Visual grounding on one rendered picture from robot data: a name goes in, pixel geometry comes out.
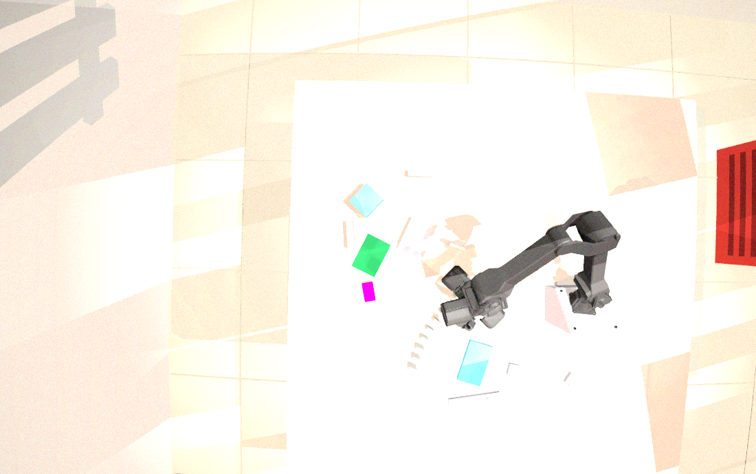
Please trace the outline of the cyan flat rectangular block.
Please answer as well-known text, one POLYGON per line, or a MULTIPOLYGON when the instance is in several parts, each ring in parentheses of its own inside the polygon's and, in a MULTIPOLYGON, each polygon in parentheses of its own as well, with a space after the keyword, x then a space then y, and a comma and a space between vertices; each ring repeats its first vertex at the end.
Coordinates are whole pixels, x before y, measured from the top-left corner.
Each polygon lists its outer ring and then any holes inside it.
POLYGON ((493 346, 469 339, 457 380, 481 387, 493 346))

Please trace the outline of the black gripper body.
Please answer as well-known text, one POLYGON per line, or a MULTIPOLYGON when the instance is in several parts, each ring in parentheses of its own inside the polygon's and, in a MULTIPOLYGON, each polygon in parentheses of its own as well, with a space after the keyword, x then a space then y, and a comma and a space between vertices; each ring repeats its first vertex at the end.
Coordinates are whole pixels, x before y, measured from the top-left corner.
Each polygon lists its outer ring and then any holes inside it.
MULTIPOLYGON (((452 267, 448 272, 447 275, 442 277, 442 283, 448 288, 448 290, 453 291, 459 295, 463 296, 463 285, 465 285, 467 282, 464 281, 467 278, 466 272, 464 272, 463 269, 461 269, 458 265, 455 265, 452 267)), ((505 317, 505 311, 501 310, 498 311, 495 316, 492 317, 483 317, 481 318, 481 322, 488 328, 493 329, 495 328, 505 317)))

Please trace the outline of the grey rectangular bar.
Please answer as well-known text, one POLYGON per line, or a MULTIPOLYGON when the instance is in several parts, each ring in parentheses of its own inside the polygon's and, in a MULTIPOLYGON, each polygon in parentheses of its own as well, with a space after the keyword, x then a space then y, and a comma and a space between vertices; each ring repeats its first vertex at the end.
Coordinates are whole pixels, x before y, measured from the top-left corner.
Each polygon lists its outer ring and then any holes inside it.
POLYGON ((500 391, 484 392, 468 396, 448 397, 448 404, 453 405, 458 403, 480 402, 480 400, 489 400, 495 397, 500 397, 500 391))

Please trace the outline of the magenta rectangular block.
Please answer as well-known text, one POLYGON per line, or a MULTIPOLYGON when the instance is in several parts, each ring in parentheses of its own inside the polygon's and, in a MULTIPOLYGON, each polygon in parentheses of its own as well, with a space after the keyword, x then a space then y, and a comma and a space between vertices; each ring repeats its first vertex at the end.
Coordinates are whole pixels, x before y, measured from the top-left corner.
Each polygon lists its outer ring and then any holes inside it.
POLYGON ((377 301, 375 299, 375 292, 372 282, 362 283, 362 290, 364 293, 364 301, 371 302, 371 301, 377 301))

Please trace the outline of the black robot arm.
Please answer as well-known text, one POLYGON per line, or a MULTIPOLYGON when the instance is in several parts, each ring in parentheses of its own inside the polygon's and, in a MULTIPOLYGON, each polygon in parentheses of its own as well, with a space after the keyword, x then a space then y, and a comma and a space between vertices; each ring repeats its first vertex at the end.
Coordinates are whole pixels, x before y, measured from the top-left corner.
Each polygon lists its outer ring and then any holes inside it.
POLYGON ((575 314, 597 314, 613 301, 610 287, 605 280, 607 253, 616 249, 621 235, 601 210, 586 210, 571 215, 562 225, 553 225, 545 236, 528 249, 500 267, 492 267, 475 275, 463 285, 463 296, 441 302, 441 313, 446 327, 457 325, 471 331, 476 316, 492 317, 498 311, 508 309, 507 298, 523 281, 544 265, 568 253, 583 257, 583 270, 573 279, 578 290, 569 293, 570 306, 575 314), (582 241, 572 241, 566 230, 576 225, 582 241), (474 292, 475 290, 475 292, 474 292))

